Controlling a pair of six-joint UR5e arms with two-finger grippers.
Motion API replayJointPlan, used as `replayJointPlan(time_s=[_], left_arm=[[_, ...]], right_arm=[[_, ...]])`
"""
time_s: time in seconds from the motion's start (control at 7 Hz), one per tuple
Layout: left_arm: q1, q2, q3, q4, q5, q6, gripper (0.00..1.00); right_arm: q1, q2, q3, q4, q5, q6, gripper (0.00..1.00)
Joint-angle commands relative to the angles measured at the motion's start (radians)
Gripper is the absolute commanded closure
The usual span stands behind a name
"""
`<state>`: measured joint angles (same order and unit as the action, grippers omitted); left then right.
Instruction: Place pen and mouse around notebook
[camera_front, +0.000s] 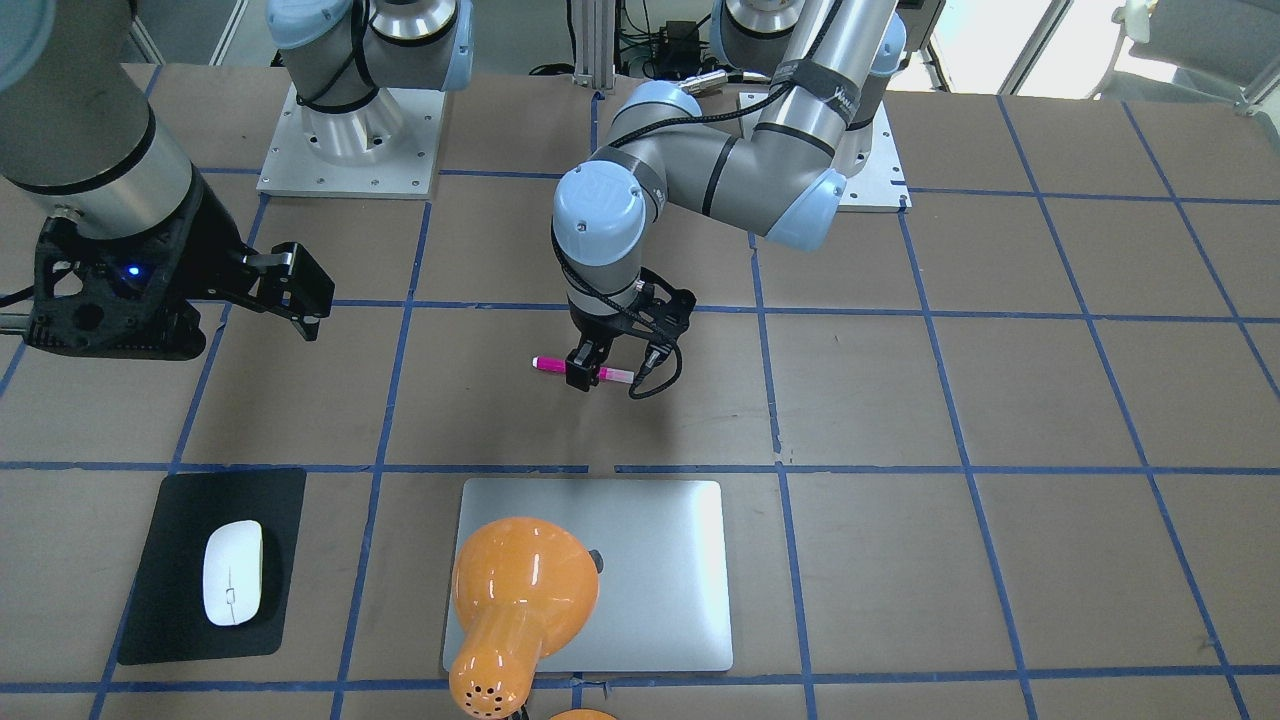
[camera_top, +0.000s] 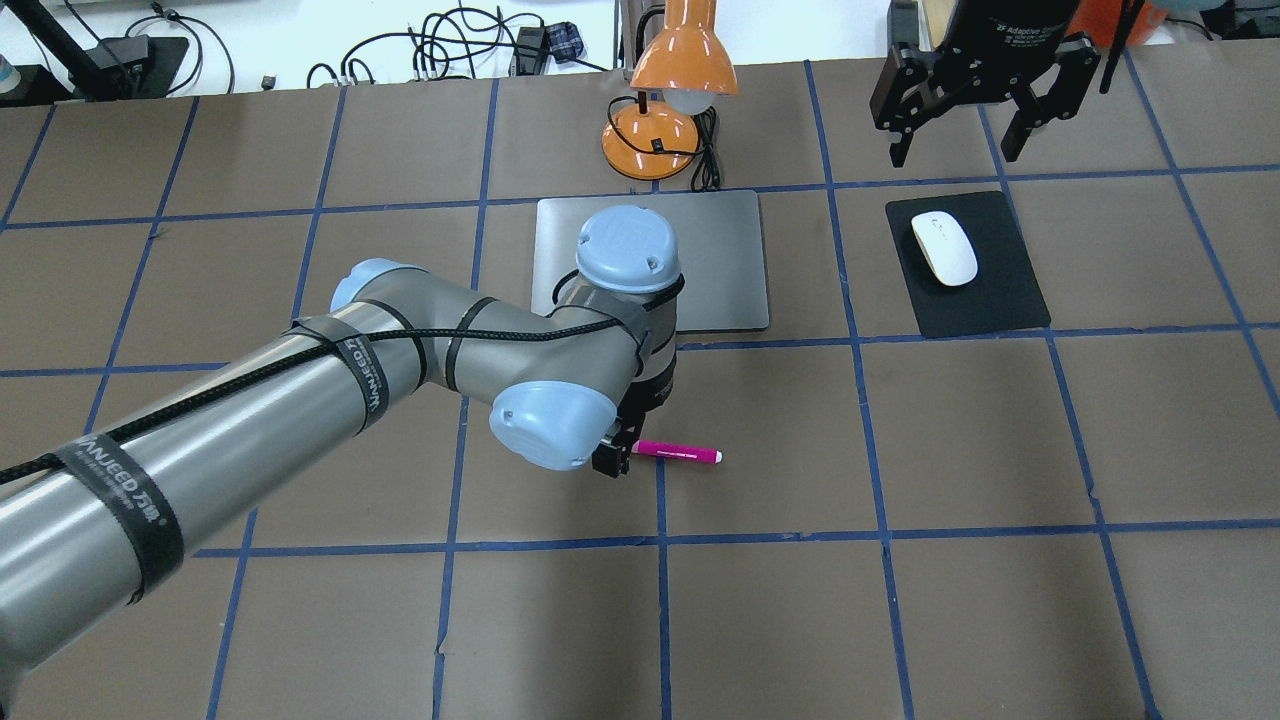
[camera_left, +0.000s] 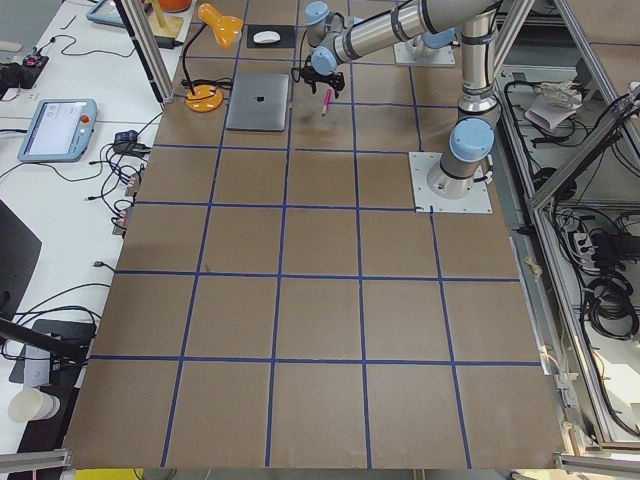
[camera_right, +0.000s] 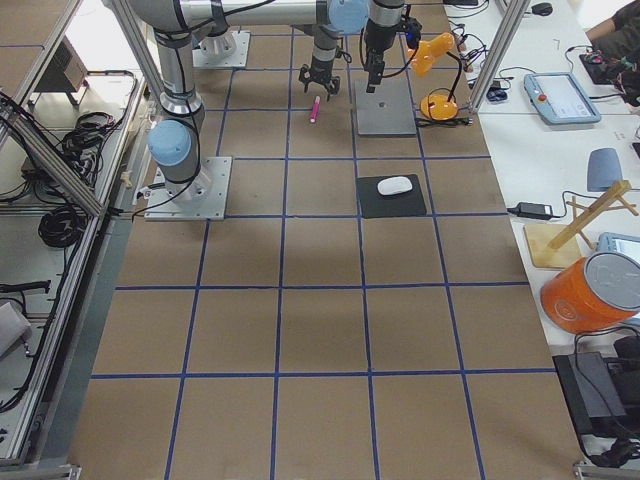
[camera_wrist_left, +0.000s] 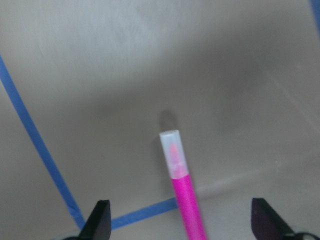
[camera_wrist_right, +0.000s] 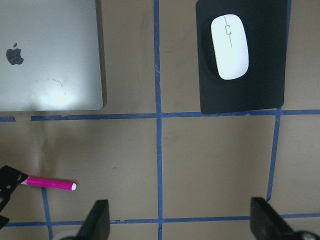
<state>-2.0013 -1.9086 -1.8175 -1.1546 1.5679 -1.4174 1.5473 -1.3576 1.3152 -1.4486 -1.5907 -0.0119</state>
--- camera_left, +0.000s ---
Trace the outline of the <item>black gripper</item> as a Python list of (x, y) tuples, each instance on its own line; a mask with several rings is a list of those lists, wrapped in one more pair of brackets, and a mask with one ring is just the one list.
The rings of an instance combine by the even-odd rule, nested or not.
[(302, 81), (311, 88), (313, 94), (317, 93), (317, 83), (329, 85), (334, 91), (335, 99), (340, 97), (340, 93), (345, 88), (344, 75), (342, 72), (335, 72), (328, 75), (317, 72), (311, 65), (311, 56), (305, 59), (304, 65), (299, 69), (299, 76)]

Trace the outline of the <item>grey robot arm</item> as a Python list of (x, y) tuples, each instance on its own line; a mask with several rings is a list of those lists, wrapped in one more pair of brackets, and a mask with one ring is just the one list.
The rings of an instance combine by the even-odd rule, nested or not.
[(449, 67), (455, 64), (452, 42), (456, 30), (450, 28), (439, 33), (423, 33), (413, 41), (413, 55), (417, 64)]
[(310, 87), (323, 82), (340, 92), (345, 81), (339, 68), (351, 64), (356, 82), (367, 84), (365, 102), (371, 104), (374, 97), (399, 83), (391, 78), (390, 68), (365, 65), (363, 58), (396, 48), (426, 58), (457, 40), (459, 64), (453, 71), (411, 64), (408, 68), (417, 77), (402, 86), (414, 87), (418, 102), (428, 107), (457, 107), (448, 142), (426, 180), (435, 195), (460, 200), (469, 193), (495, 141), (498, 9), (496, 1), (403, 1), (369, 18), (359, 18), (314, 1), (304, 10), (311, 52), (298, 71)]

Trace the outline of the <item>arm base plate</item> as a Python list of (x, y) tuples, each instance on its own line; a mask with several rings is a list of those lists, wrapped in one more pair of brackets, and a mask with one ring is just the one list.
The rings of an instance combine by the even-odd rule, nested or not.
[(478, 165), (471, 178), (448, 177), (439, 152), (410, 152), (414, 210), (418, 213), (491, 214), (489, 180)]
[(395, 63), (401, 66), (432, 68), (453, 68), (456, 64), (453, 49), (444, 46), (439, 49), (414, 48), (408, 43), (394, 45)]

